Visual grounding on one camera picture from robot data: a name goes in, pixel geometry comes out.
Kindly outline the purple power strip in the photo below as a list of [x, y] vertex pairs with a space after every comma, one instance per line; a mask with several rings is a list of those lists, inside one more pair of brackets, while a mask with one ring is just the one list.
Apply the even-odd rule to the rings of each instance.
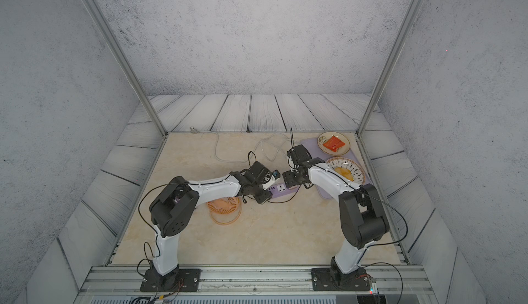
[[298, 189], [299, 186], [287, 188], [284, 183], [275, 184], [268, 188], [269, 192], [272, 194], [272, 199], [279, 199], [284, 196], [293, 195]]

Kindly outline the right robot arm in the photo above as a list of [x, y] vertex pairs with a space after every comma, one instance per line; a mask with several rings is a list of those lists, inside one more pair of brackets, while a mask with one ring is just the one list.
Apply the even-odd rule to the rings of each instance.
[[302, 145], [287, 152], [290, 170], [283, 173], [287, 188], [313, 184], [334, 198], [339, 205], [340, 226], [345, 237], [338, 254], [331, 259], [330, 273], [335, 281], [358, 278], [360, 265], [370, 248], [383, 246], [380, 240], [390, 231], [385, 208], [377, 188], [359, 185], [341, 176], [320, 158], [313, 158]]

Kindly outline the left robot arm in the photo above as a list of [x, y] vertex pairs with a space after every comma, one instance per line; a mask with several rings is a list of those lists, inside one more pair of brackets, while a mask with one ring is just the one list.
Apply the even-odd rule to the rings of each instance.
[[150, 203], [149, 227], [155, 232], [157, 253], [152, 267], [159, 276], [170, 275], [179, 268], [177, 251], [180, 233], [187, 227], [198, 206], [217, 199], [244, 198], [250, 196], [259, 204], [271, 197], [270, 187], [281, 175], [260, 162], [249, 168], [232, 171], [224, 177], [211, 180], [188, 181], [182, 176], [158, 186], [162, 191]]

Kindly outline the purple placemat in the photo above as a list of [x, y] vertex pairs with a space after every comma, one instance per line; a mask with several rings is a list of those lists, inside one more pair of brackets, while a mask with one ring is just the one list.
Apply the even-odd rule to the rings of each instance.
[[328, 150], [323, 142], [327, 133], [323, 133], [320, 138], [310, 138], [301, 141], [301, 144], [310, 152], [313, 158], [321, 158], [334, 169], [349, 169], [350, 175], [346, 173], [346, 178], [358, 184], [371, 184], [372, 181], [362, 165], [362, 160], [351, 150], [351, 144], [341, 133], [329, 132], [329, 136], [335, 136], [345, 143], [338, 152]]

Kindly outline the beige plate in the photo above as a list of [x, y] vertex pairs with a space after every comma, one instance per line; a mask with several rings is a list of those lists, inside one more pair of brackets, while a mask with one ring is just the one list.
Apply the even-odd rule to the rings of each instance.
[[349, 139], [342, 133], [324, 132], [317, 138], [319, 149], [331, 156], [345, 155], [351, 148]]

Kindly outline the red packet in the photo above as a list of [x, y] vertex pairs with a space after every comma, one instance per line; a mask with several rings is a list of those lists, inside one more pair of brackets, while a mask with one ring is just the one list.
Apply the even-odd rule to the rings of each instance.
[[333, 151], [334, 153], [337, 153], [345, 145], [346, 145], [346, 143], [343, 142], [341, 139], [339, 139], [336, 136], [331, 136], [330, 139], [326, 140], [323, 143], [323, 146], [326, 149], [328, 149], [330, 151]]

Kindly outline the white patterned bowl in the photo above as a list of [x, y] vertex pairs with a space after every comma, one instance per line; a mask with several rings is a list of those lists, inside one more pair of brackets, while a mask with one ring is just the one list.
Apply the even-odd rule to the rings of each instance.
[[367, 176], [363, 168], [354, 160], [349, 158], [334, 157], [328, 159], [326, 164], [330, 166], [336, 173], [352, 182], [361, 185], [366, 184], [367, 182]]

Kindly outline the yellow food in bowl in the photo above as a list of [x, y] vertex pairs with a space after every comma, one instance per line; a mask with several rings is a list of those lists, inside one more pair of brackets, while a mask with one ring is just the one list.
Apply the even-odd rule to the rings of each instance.
[[344, 178], [346, 178], [346, 179], [348, 179], [348, 180], [350, 180], [352, 182], [355, 181], [355, 179], [353, 177], [353, 174], [352, 174], [352, 172], [349, 169], [342, 168], [342, 167], [336, 167], [334, 169], [334, 171], [336, 173], [339, 173], [342, 177], [344, 177]]

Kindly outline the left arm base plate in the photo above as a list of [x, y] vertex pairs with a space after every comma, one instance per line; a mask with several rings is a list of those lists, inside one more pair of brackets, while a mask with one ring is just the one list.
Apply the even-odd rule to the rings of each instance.
[[177, 268], [162, 276], [155, 268], [149, 268], [143, 276], [141, 292], [196, 292], [201, 276], [200, 269]]

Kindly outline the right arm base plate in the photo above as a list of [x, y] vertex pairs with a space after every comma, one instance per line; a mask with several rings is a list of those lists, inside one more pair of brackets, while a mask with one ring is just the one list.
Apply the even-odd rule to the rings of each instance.
[[312, 268], [312, 288], [317, 292], [370, 292], [371, 279], [364, 268], [343, 274], [335, 268]]

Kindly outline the aluminium front rail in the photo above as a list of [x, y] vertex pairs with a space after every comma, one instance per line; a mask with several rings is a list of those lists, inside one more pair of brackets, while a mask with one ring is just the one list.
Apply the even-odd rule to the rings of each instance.
[[92, 268], [76, 303], [436, 303], [420, 265], [372, 265], [346, 286], [325, 266], [186, 266], [176, 290], [141, 292], [144, 266]]

